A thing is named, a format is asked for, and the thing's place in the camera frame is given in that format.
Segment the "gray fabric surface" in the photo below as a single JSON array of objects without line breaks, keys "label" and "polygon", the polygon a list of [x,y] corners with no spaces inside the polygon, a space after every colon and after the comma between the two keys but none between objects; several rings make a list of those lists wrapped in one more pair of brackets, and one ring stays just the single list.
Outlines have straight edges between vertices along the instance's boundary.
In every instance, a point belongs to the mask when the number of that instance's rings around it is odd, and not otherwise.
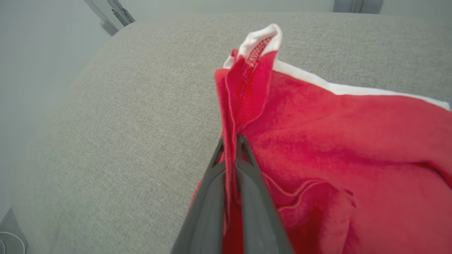
[{"label": "gray fabric surface", "polygon": [[221,134],[214,71],[246,35],[327,81],[451,101],[452,28],[366,14],[222,14],[117,33],[35,134],[11,201],[36,254],[167,253]]}]

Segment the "cushion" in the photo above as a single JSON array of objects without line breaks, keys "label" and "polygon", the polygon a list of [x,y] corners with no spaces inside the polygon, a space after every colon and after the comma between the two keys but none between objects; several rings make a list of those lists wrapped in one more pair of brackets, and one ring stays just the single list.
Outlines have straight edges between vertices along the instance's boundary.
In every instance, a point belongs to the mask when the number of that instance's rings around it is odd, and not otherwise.
[{"label": "cushion", "polygon": [[279,60],[339,84],[451,102],[452,26],[370,14],[215,14],[135,22],[73,82],[13,176],[35,254],[167,253],[221,135],[213,74],[277,23]]}]

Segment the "white cable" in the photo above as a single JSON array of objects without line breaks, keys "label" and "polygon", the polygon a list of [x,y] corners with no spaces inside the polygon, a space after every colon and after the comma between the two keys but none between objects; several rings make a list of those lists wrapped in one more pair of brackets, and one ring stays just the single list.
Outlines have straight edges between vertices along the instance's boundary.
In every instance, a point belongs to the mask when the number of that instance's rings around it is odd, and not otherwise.
[{"label": "white cable", "polygon": [[[0,231],[0,234],[12,235],[15,238],[19,239],[20,243],[22,243],[22,248],[24,249],[24,254],[25,254],[25,244],[24,244],[24,241],[22,241],[22,239],[20,237],[18,237],[17,235],[15,235],[13,233],[5,232],[5,231]],[[6,254],[6,247],[5,247],[5,243],[4,242],[3,242],[3,247],[4,247],[4,250],[5,250],[5,254]]]},{"label": "white cable", "polygon": [[3,252],[1,254],[6,254],[6,246],[5,246],[5,242],[0,239],[1,245],[3,246]]}]

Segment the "white fabric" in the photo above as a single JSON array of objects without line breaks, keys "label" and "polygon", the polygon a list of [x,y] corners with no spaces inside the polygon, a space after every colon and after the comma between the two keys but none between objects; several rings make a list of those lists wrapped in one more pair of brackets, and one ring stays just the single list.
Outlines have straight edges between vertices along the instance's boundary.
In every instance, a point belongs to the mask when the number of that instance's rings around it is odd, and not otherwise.
[{"label": "white fabric", "polygon": [[[263,50],[263,52],[261,53],[261,56],[263,56],[269,52],[278,51],[282,45],[283,34],[278,25],[271,24],[262,30],[248,34],[245,41],[242,43],[242,45],[240,45],[240,48],[238,50],[238,55],[242,55],[242,56],[244,56],[245,59],[247,59],[248,56],[250,55],[251,51],[254,49],[254,47],[256,47],[260,41],[262,41],[265,38],[268,38],[269,36],[273,36],[273,38],[270,40],[270,42],[268,43],[266,48]],[[228,56],[226,62],[223,65],[223,68],[230,69],[232,67],[233,63],[234,63],[234,58],[231,56]],[[439,101],[436,99],[432,99],[429,97],[424,97],[424,96],[414,95],[414,94],[398,93],[398,92],[394,92],[394,91],[382,90],[382,89],[376,89],[376,88],[367,88],[367,87],[358,87],[358,86],[329,83],[326,80],[320,78],[319,76],[317,76],[315,74],[312,74],[312,73],[302,70],[300,68],[294,67],[290,64],[281,62],[277,59],[275,59],[275,62],[273,64],[273,70],[286,74],[286,75],[289,75],[295,79],[302,80],[302,81],[311,83],[313,85],[317,85],[317,86],[319,86],[323,89],[326,89],[337,95],[349,94],[349,95],[408,96],[408,97],[412,97],[412,98],[421,99],[428,103],[432,103],[434,105],[442,107],[446,110],[450,110],[449,103]]]}]

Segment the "red fabric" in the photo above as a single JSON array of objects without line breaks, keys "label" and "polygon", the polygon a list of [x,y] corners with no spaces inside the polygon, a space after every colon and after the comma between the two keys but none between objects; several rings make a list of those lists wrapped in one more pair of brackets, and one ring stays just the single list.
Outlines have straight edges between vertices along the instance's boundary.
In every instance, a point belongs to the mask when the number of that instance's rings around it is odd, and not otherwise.
[{"label": "red fabric", "polygon": [[335,95],[273,71],[276,52],[251,63],[232,56],[232,68],[215,73],[224,253],[243,251],[237,134],[297,253],[452,253],[451,112],[405,96]]}]

